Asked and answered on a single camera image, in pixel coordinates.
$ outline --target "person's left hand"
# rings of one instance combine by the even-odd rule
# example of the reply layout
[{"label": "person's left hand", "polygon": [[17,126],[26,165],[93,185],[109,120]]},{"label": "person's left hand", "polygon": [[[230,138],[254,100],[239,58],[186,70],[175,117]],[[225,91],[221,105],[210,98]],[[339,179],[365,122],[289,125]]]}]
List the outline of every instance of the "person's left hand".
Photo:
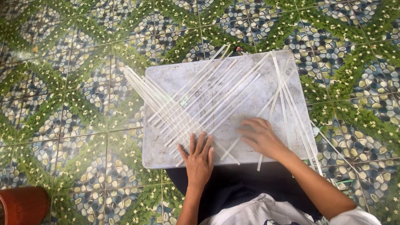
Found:
[{"label": "person's left hand", "polygon": [[208,136],[206,145],[203,146],[206,132],[201,132],[197,146],[194,145],[194,134],[190,135],[189,155],[178,144],[178,150],[186,164],[188,173],[188,188],[194,187],[203,189],[210,179],[212,169],[214,168],[214,148],[210,148],[212,136]]}]

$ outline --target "tile floor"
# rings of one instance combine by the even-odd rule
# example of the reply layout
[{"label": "tile floor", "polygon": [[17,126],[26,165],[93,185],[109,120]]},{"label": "tile floor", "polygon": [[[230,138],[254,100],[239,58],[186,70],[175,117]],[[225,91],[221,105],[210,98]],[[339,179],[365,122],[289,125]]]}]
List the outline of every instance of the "tile floor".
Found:
[{"label": "tile floor", "polygon": [[327,178],[400,223],[399,0],[4,0],[0,186],[43,186],[44,224],[174,225],[184,197],[141,163],[143,100],[125,65],[294,53]]}]

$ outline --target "person's right hand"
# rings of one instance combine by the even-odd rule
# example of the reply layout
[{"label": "person's right hand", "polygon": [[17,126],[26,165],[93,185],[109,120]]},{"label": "person's right hand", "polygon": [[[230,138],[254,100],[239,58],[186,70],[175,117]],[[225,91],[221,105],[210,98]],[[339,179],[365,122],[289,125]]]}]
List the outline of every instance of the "person's right hand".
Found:
[{"label": "person's right hand", "polygon": [[254,131],[246,129],[237,129],[243,135],[242,141],[246,142],[257,152],[268,158],[280,160],[280,156],[290,152],[289,148],[276,136],[272,130],[270,122],[261,118],[245,119],[241,125],[250,125]]}]

